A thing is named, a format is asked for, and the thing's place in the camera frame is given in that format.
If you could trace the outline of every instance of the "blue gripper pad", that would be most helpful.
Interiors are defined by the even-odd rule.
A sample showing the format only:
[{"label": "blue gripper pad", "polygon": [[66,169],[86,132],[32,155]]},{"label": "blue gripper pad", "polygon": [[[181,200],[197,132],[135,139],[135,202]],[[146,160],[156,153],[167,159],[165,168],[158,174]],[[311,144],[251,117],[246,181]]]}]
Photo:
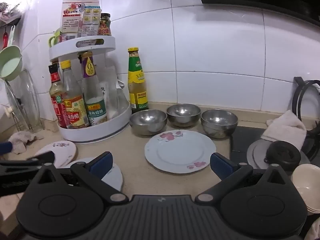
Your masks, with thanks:
[{"label": "blue gripper pad", "polygon": [[229,163],[215,153],[210,157],[210,168],[221,180],[230,176],[235,171]]},{"label": "blue gripper pad", "polygon": [[0,155],[9,153],[11,151],[12,151],[12,143],[11,142],[0,143]]},{"label": "blue gripper pad", "polygon": [[104,152],[91,162],[89,162],[89,172],[99,179],[102,179],[111,169],[113,165],[113,157],[111,152]]}]

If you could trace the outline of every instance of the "yellow bottle cap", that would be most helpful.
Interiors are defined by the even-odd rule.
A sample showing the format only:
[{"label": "yellow bottle cap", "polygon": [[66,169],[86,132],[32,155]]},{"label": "yellow bottle cap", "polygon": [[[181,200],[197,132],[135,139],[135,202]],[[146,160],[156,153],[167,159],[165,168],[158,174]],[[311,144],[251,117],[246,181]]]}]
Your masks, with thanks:
[{"label": "yellow bottle cap", "polygon": [[132,48],[129,48],[129,49],[128,49],[128,52],[130,52],[130,51],[138,51],[138,50],[139,50],[138,47],[132,47]]},{"label": "yellow bottle cap", "polygon": [[71,67],[71,60],[65,60],[60,62],[60,66],[62,69],[70,68]]},{"label": "yellow bottle cap", "polygon": [[92,52],[91,51],[87,51],[82,53],[81,55],[82,59],[86,58],[86,57],[92,57]]}]

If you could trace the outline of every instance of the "white rotating spice rack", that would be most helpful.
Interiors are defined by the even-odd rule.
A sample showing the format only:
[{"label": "white rotating spice rack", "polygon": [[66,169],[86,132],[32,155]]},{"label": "white rotating spice rack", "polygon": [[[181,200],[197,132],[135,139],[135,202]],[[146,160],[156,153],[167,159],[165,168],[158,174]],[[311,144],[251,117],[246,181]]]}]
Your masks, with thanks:
[{"label": "white rotating spice rack", "polygon": [[[87,41],[89,37],[75,38],[68,41],[58,43],[49,48],[49,57],[53,59],[59,59],[64,61],[68,59],[76,59],[79,53],[85,51],[91,51],[93,55],[104,54],[116,49],[116,40],[112,36],[90,36],[90,40],[102,39],[101,45],[89,45],[85,47],[77,47],[78,42]],[[128,108],[117,117],[97,124],[80,129],[65,129],[58,125],[60,133],[65,140],[72,141],[74,143],[91,143],[103,140],[121,132],[128,124],[131,116],[130,104]]]}]

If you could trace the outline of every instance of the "white towel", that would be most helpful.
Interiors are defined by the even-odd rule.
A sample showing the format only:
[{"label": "white towel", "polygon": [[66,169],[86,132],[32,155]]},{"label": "white towel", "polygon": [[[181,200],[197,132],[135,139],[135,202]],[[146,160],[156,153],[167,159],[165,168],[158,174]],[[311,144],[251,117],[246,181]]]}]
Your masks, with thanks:
[{"label": "white towel", "polygon": [[320,218],[313,222],[311,228],[309,229],[308,233],[306,234],[304,240],[315,240],[320,238],[319,234],[319,227],[320,227]]},{"label": "white towel", "polygon": [[35,139],[42,139],[43,136],[28,131],[16,132],[9,138],[8,141],[12,143],[12,151],[15,154],[23,153],[26,149],[26,144],[28,141],[33,141]]},{"label": "white towel", "polygon": [[291,110],[274,120],[268,120],[267,125],[268,128],[261,139],[272,142],[285,141],[294,145],[299,151],[301,150],[307,129]]}]

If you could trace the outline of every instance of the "kitchen countertop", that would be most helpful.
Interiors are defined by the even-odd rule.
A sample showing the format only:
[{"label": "kitchen countertop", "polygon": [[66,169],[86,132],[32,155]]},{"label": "kitchen countertop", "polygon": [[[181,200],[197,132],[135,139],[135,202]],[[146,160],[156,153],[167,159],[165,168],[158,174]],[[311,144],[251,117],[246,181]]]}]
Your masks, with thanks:
[{"label": "kitchen countertop", "polygon": [[[239,121],[239,126],[250,126],[266,128],[264,123]],[[166,130],[175,130],[168,122]],[[204,133],[201,123],[188,130]],[[16,155],[7,154],[7,160],[25,160],[33,156],[43,146],[63,140],[59,132],[41,130],[43,139],[34,141],[27,146],[27,151]],[[74,158],[96,157],[105,151],[110,151],[114,162],[120,167],[124,177],[122,192],[129,198],[135,194],[143,195],[184,195],[190,194],[194,198],[199,193],[217,184],[220,179],[210,169],[206,168],[188,174],[172,174],[160,171],[147,162],[144,156],[144,147],[150,137],[137,136],[132,133],[128,125],[119,134],[100,142],[91,144],[76,144],[77,153]],[[229,138],[213,140],[217,152],[229,158],[230,146]],[[4,217],[1,231],[8,235],[17,225],[15,218],[15,208],[22,194],[11,195],[0,198],[0,211]]]}]

